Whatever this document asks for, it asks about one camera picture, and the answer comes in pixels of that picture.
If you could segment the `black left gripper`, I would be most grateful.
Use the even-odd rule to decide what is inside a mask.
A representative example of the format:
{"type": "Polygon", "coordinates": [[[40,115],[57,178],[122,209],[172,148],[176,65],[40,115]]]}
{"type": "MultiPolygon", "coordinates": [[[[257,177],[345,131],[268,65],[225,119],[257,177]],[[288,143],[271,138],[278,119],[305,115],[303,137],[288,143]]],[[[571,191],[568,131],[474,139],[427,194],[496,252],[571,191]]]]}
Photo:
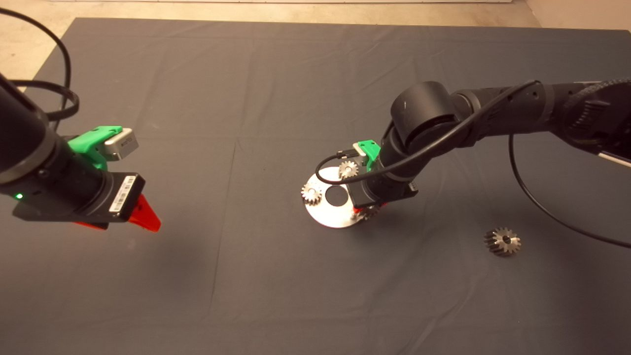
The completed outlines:
{"type": "Polygon", "coordinates": [[[64,139],[33,171],[13,181],[13,216],[24,221],[72,222],[106,231],[112,223],[137,225],[150,232],[162,227],[142,193],[138,173],[97,169],[64,139]]]}

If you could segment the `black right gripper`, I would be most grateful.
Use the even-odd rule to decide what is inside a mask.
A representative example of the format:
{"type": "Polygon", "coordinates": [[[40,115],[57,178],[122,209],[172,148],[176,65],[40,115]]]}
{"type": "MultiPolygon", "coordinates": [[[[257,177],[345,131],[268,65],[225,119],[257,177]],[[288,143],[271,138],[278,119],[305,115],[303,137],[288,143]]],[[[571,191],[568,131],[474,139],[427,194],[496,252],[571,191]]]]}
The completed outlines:
{"type": "Polygon", "coordinates": [[[353,204],[353,216],[365,216],[365,208],[379,205],[386,206],[390,202],[416,196],[419,189],[412,181],[401,181],[388,175],[372,177],[360,182],[348,184],[350,200],[353,204]]]}

